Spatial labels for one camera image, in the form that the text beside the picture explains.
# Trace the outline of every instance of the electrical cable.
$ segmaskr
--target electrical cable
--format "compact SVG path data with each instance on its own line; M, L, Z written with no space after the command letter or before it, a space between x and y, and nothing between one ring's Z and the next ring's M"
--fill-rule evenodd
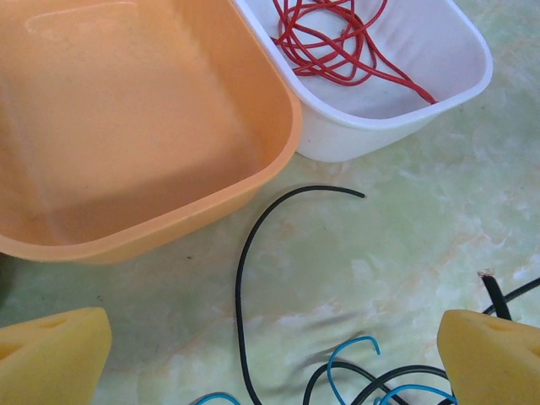
M251 231L250 231L250 233L249 233L249 235L248 235L248 237L246 239L246 243L244 244L244 247L242 248L242 253L240 254L240 260L239 260L238 267L237 267L236 279L235 279L235 314L236 314L236 328L237 328L237 332L238 332L238 347L239 347L239 351L240 351L240 366L241 366L241 369L242 369L242 376L243 376L243 379L244 379L244 383L246 385L246 390L247 390L247 392L248 392L248 394L250 396L250 399L252 400L254 405L262 405L262 403L261 403L260 399L258 398L258 395L257 395L257 393L255 391L255 388L253 386L253 383L251 381L249 365L248 365L248 361L247 361L246 336L245 336L245 331L244 331L244 321L243 321L243 317L242 317L242 300L241 300L241 283L242 283L242 276L243 276L244 267L245 267L245 264L246 264L247 255L249 253L251 244L252 244L253 240L255 239L257 231L261 228L262 223L266 220L266 218L270 215L270 213L277 206L281 205L282 203L284 203L286 200L290 199L291 197L294 197L294 196L296 196L298 194L301 194L301 193L304 193L304 192L312 192L312 191L341 192L343 194L348 194L348 195L351 195L351 196L354 196L354 197L365 198L365 194L363 194L361 192L357 192L355 190L344 188L344 187L323 186L323 185L300 187L300 188L297 188L297 189L295 189L295 190L293 190L291 192L287 192L286 194L284 194L283 196L278 198L275 202L273 202L262 213L261 217L253 225L253 228L251 229ZM538 286L540 286L540 278L532 280L530 283L528 283L528 284L520 287L519 289L516 289L516 290L510 292L509 294L507 294L504 297L505 302L509 302L509 301L511 301L511 300L525 294L526 292L538 287ZM494 312L494 306L492 305L492 306L490 306L488 309L486 309L484 311L484 314L490 315L493 312ZM360 340L366 340L366 339L371 340L374 343L375 350L377 351L377 353L379 353L380 350L379 350L378 344L376 343L376 340L374 338L372 338L372 337L362 337L362 338L354 339L353 341L346 342L346 343L340 345L336 349L334 354L337 354L338 351L340 351L341 349L347 347L348 345L350 345L352 343L355 343L355 342L360 341ZM313 373L313 375L310 378L310 380L309 380L309 382L307 384L307 387L305 389L303 405L309 405L310 399L311 399L311 394L313 392L313 389L315 387L315 384L316 384L317 380L321 377L321 375L323 375L325 373L325 371L326 371L327 376L329 377L329 379L331 381L332 380L332 375L330 373L330 370L331 369L336 369L336 368L352 370L353 372L355 372L355 373L357 373L359 375L362 375L364 378L366 378L366 379L368 379L370 381L370 384L353 400L352 405L363 404L367 400L367 398L378 389L381 389L382 391L384 391L386 393L385 397L388 397L388 399L390 399L390 397L391 397L391 399L396 401L399 405L408 405L408 403L406 401L404 401L402 398L400 398L397 395L397 392L396 392L397 389L391 390L386 385L386 383L388 381L393 380L393 379L395 379L395 378L397 378L398 376L401 376L401 375L409 375L409 374L415 374L415 373L425 373L425 374L437 375L437 376L439 376L441 378L444 378L444 379L448 380L448 376L446 375L446 373L443 370L438 369L436 367L428 366L428 365L409 365L409 366L399 367L397 369L390 370L390 371L386 372L384 375L381 375L380 377L374 377L371 373L369 373L368 371L362 369L361 367L358 367L355 364L349 364L349 363L342 362L342 361L334 361L334 359L335 359L335 355L333 355L333 357L331 358L331 361L329 361L327 364L322 365L321 367L319 367ZM401 386L401 387L398 387L398 388L400 388L400 391L402 391L404 389L409 389L409 388L404 388L404 387L406 387L406 386ZM432 391L432 392L438 391L438 390L435 391L434 388L425 387L425 386L423 386L423 387L425 388L424 391ZM207 401L213 400L213 399L226 399L226 400L230 401L231 403L233 403L234 405L240 405L232 396L230 396L228 394L223 394L223 393L217 393L217 394L212 394L210 396L207 396L207 397L203 398L200 402L197 402L197 405L201 405L201 404L203 404L203 403L205 403ZM451 405L452 403L456 403L456 399L453 396L450 396L450 394L446 394L446 398L442 402L440 402L439 405Z
M528 293L529 291L531 291L532 289L535 289L536 287L540 287L540 277L535 278L531 282L525 285L522 285L519 289L515 289L514 291L505 295L505 302L508 303L512 300L515 300L516 298L521 297L522 295L524 295L525 293ZM491 315L494 312L495 312L494 305L490 305L483 313L485 315Z
M351 370L355 372L356 374L360 374L363 377L365 377L369 381L375 381L376 377L372 375L369 371L366 371L362 369L361 367L358 367L356 364L347 363L344 361L334 361L332 363L333 369L345 369L345 370ZM319 367L315 373L311 376L310 380L307 383L307 386L305 388L304 392L304 400L302 401L302 405L310 405L311 400L311 393L313 392L313 389L315 388L315 384L317 383L317 380L321 377L321 375L324 375L327 372L328 365L323 364L321 367ZM381 384L379 388L388 393L392 389L389 388L386 384ZM396 401L399 405L408 405L407 402L403 401L402 398L400 398L398 395L394 395L392 398L394 401Z
M233 405L240 405L240 403L236 400L236 398L224 392L216 392L214 394L207 395L200 401L196 402L195 405L203 405L204 403L213 401L215 399L224 399L225 401L228 401L232 403Z
M281 48L291 62L297 65L293 71L298 76L320 76L342 86L356 86L376 76L408 87L430 104L435 104L435 98L427 90L417 85L405 72L384 57L367 31L382 15L387 3L388 0L382 0L375 16L364 23L356 14L355 0L310 0L309 3L297 0L294 5L289 5L289 0L283 0L283 7L280 5L280 0L273 0L279 15L280 30L279 37L273 38L273 42ZM330 38L318 30L300 24L300 19L317 11L327 11L345 20L347 26L338 38ZM305 44L296 35L297 31L315 37L319 41ZM352 52L345 49L347 40L354 40ZM370 54L370 64L360 61L365 47ZM316 56L313 50L324 54ZM396 75L377 69L378 60L381 60ZM343 66L351 68L349 75L337 72L337 69ZM359 70L365 72L361 78L358 78Z
M250 399L253 401L254 405L262 405L261 400L257 396L255 388L253 387L253 382L251 381L249 365L247 362L247 352L246 352L246 336L244 334L244 319L242 317L242 275L244 274L244 266L246 264L247 254L249 253L251 243L255 239L255 235L259 228L261 228L264 220L270 215L270 213L276 209L279 205L294 197L298 194L304 192L313 192L313 191L328 191L328 192L341 192L343 194L349 194L358 198L365 198L365 194L351 190L344 187L337 186L305 186L297 188L291 192L287 192L276 201L274 201L270 206L262 213L259 219L253 225L250 234L247 236L246 243L240 254L240 260L238 263L238 268L236 271L236 280L235 280L235 311L236 311L236 329L238 332L238 349L240 351L240 367L242 368L242 376L244 377L244 384L246 385L247 393L250 396Z
M419 384L406 384L404 386L399 386L398 388L394 388L390 392L388 392L382 399L377 398L373 405L387 405L388 401L390 401L390 398L394 396L395 394L398 394L401 391L405 390L417 390L417 391L427 391L427 392L433 392L434 394L441 395L442 397L445 397L449 401L452 401L453 403L457 403L457 400L450 394L438 390L437 388L433 388L431 386L421 386Z
M508 309L503 292L500 290L500 286L495 277L489 274L481 274L480 277L483 281L483 285L488 290L489 298L491 298L491 302L493 302L497 317L511 321L512 317L510 315L510 310Z
M334 350L334 352L330 356L330 359L328 360L328 364L327 364L328 382L330 383L330 387L332 388L332 391L334 391L334 395L336 396L337 400L339 401L339 403L341 405L346 405L346 403L343 400L343 398L341 397L341 395L339 394L338 388L336 387L336 384L334 383L334 379L332 378L332 363L334 362L334 360L338 356L339 352L341 352L342 350L344 350L348 346L351 346L352 344L363 342L363 341L366 341L366 340L370 340L373 343L373 345L375 346L375 351L377 352L377 355L380 356L381 355L381 349L379 348L379 343L371 336L363 336L363 337L357 337L357 338L355 338L353 340L349 340L348 342L345 342L345 343L339 345L336 348L336 350Z
M403 367L398 367L394 370L390 370L380 377L372 381L362 392L352 401L351 405L360 405L364 403L368 397L377 391L381 384L386 384L388 381L393 380L401 375L415 374L415 373L424 373L437 375L445 380L448 380L446 373L438 369L437 367L432 367L430 365L406 365Z

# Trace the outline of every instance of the white plastic basin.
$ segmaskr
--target white plastic basin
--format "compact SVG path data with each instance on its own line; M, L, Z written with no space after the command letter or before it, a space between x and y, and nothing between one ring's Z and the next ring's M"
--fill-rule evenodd
M451 0L390 0L369 29L382 53L437 99L434 105L380 78L343 87L323 78L297 77L269 37L278 37L272 0L235 1L303 103L298 152L307 158L339 162L383 148L475 97L491 80L493 59L486 41ZM381 0L357 1L357 14L366 21L380 6ZM302 23L329 35L344 28L343 21L324 12Z

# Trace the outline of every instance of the green marble floor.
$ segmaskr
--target green marble floor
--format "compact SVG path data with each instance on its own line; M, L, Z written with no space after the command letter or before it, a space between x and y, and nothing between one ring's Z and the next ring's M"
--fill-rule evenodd
M504 291L540 276L540 5L458 3L494 55L493 83L478 98L348 163L296 156L249 206L130 262L86 267L4 257L0 327L103 306L114 343L94 404L188 404L215 391L248 404L233 311L240 249L275 197L321 182L368 198L313 193L286 203L246 266L248 355L262 400L301 403L328 350L359 334L376 337L382 356L360 344L343 357L373 374L441 365L435 336L443 312L489 303L478 271L492 268ZM512 303L515 319L540 327L539 300L537 291ZM336 378L347 400L365 386L347 372ZM447 389L429 377L398 382ZM312 403L335 403L328 384Z

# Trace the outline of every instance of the coiled red wire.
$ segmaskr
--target coiled red wire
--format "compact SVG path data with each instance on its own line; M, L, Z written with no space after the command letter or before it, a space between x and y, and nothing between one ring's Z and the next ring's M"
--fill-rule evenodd
M364 23L355 12L355 0L297 0L293 6L289 5L289 0L283 0L283 7L280 0L273 0L274 6L279 14L279 38L273 38L276 46L279 46L283 53L297 65L294 73L298 76L320 76L336 84L343 86L356 86L362 84L372 76L383 78L391 82L408 87L418 93L420 97L435 104L435 98L425 89L417 85L405 72L386 59L379 51L374 41L371 39L367 29L381 16L385 10L388 0L382 0L382 4L375 16ZM338 38L330 38L320 31L313 30L299 23L300 19L315 11L327 11L334 13L347 22L347 27ZM317 38L319 41L304 44L295 31L304 32ZM353 38L354 51L349 53L345 50L345 41ZM328 51L321 57L316 57L311 53L316 48L330 46L332 51ZM371 56L370 65L360 61L362 52L367 46ZM382 72L377 69L377 61L381 60L397 75ZM348 75L337 72L337 69L350 65L351 71ZM357 78L358 72L363 70L365 75Z

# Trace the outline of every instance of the yellow sponge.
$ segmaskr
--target yellow sponge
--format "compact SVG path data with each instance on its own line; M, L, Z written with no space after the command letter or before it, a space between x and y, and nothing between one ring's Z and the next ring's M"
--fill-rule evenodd
M110 349L99 308L0 329L0 403L88 405Z
M437 346L460 405L540 403L540 329L449 310Z

